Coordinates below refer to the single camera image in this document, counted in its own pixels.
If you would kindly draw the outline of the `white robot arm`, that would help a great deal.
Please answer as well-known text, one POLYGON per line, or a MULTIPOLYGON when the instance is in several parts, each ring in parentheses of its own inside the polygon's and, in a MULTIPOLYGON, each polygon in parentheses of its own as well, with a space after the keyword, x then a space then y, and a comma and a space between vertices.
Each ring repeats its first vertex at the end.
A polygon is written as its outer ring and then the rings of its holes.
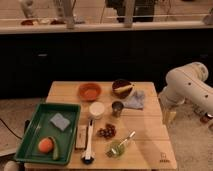
POLYGON ((207 67, 201 62, 176 67, 166 74, 166 86, 158 95, 165 125, 174 119, 174 108, 186 99, 213 116, 213 87, 205 83, 208 75, 207 67))

